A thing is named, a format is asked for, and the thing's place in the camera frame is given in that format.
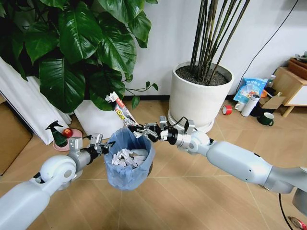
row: green mug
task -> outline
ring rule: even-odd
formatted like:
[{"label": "green mug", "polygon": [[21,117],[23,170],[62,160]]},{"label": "green mug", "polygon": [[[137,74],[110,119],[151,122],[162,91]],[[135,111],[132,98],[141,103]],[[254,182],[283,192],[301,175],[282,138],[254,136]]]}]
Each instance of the green mug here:
[{"label": "green mug", "polygon": [[264,113],[260,117],[257,118],[257,120],[265,125],[265,126],[272,126],[274,124],[274,115],[270,113]]}]

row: crumpled paper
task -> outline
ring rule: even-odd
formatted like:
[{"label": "crumpled paper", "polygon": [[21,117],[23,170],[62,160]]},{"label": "crumpled paper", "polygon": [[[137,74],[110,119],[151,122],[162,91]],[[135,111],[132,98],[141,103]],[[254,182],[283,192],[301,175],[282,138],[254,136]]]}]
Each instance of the crumpled paper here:
[{"label": "crumpled paper", "polygon": [[148,152],[145,149],[122,149],[113,155],[112,164],[122,167],[131,165],[133,168],[136,168],[146,160],[147,156]]}]

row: white thermos bottle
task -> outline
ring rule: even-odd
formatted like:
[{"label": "white thermos bottle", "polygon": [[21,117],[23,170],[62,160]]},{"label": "white thermos bottle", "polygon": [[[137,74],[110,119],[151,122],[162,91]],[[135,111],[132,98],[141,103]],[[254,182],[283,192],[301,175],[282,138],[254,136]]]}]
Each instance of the white thermos bottle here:
[{"label": "white thermos bottle", "polygon": [[245,107],[243,108],[241,115],[248,116],[253,108],[256,106],[257,102],[259,101],[260,96],[258,94],[253,94],[250,98]]}]

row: red apple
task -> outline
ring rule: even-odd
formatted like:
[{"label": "red apple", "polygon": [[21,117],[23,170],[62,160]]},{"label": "red apple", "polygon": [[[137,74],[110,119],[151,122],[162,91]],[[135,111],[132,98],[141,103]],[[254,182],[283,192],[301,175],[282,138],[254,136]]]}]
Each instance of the red apple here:
[{"label": "red apple", "polygon": [[63,130],[62,134],[66,138],[71,138],[72,137],[72,129],[66,128],[66,129]]}]

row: trash bin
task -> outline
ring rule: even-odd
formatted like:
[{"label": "trash bin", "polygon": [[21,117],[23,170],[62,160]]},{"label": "trash bin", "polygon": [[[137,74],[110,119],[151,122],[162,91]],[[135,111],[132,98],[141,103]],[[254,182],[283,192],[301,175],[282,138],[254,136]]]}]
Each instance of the trash bin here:
[{"label": "trash bin", "polygon": [[[108,142],[111,141],[115,141],[115,144],[111,147],[109,154],[104,156],[108,182],[113,187],[120,190],[136,189],[146,179],[155,156],[155,150],[150,140],[143,136],[136,138],[134,134],[125,127],[112,134]],[[148,152],[148,157],[140,166],[134,169],[131,165],[126,167],[113,165],[113,155],[117,154],[121,149],[145,149]]]}]

